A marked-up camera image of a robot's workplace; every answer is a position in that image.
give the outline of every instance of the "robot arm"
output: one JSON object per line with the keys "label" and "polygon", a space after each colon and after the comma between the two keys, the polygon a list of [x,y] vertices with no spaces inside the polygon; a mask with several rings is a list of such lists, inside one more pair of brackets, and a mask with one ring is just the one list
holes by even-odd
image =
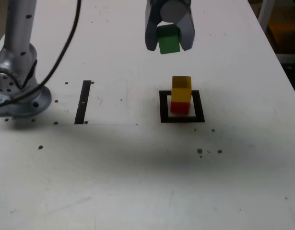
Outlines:
{"label": "robot arm", "polygon": [[[191,0],[147,0],[145,43],[149,50],[157,46],[157,25],[174,23],[180,30],[184,50],[192,48],[194,25]],[[61,62],[79,20],[81,0],[77,0],[74,25],[68,40],[48,76],[38,84],[35,78],[36,49],[30,44],[36,0],[9,0],[5,42],[0,51],[0,116],[29,117],[44,111],[51,103],[45,83]]]}
{"label": "robot arm", "polygon": [[[0,103],[17,98],[38,84],[36,49],[30,44],[36,0],[9,0],[4,46],[0,51]],[[43,87],[32,95],[0,108],[0,116],[28,117],[44,111],[51,94]]]}

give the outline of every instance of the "black square outline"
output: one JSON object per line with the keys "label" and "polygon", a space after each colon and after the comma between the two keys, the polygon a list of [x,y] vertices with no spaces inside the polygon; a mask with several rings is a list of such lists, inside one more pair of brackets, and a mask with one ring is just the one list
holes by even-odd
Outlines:
{"label": "black square outline", "polygon": [[192,98],[194,103],[195,116],[179,116],[169,117],[167,107],[167,96],[171,96],[172,91],[159,91],[160,100],[160,119],[161,123],[194,123],[205,122],[203,108],[201,105],[200,92],[198,90],[192,90]]}

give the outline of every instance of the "yellow cube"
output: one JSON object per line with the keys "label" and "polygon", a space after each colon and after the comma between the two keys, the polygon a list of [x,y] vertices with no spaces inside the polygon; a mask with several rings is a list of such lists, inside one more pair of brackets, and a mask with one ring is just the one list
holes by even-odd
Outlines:
{"label": "yellow cube", "polygon": [[172,101],[190,103],[191,95],[191,77],[173,76]]}

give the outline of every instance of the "black tape strip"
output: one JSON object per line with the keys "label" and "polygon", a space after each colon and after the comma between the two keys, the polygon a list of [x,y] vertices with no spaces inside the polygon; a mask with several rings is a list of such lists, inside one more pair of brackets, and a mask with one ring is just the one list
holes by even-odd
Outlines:
{"label": "black tape strip", "polygon": [[83,124],[86,107],[88,105],[89,93],[91,88],[91,81],[84,80],[82,84],[79,104],[77,108],[76,118],[75,118],[75,125]]}
{"label": "black tape strip", "polygon": [[195,123],[205,122],[203,108],[201,105],[200,92],[198,90],[192,91],[192,98],[194,103],[195,116],[178,116],[169,117],[167,107],[167,96],[172,95],[172,91],[159,91],[160,100],[160,119],[161,123]]}

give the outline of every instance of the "white table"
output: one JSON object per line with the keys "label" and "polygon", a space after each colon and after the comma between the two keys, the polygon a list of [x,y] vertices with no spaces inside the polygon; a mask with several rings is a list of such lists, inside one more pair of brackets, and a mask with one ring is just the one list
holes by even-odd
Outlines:
{"label": "white table", "polygon": [[[75,5],[38,1],[40,81]],[[145,6],[85,0],[48,83],[59,102],[0,118],[0,230],[295,230],[295,92],[247,1],[193,1],[194,46],[169,55],[145,47]],[[173,75],[192,77],[206,123],[160,123]]]}

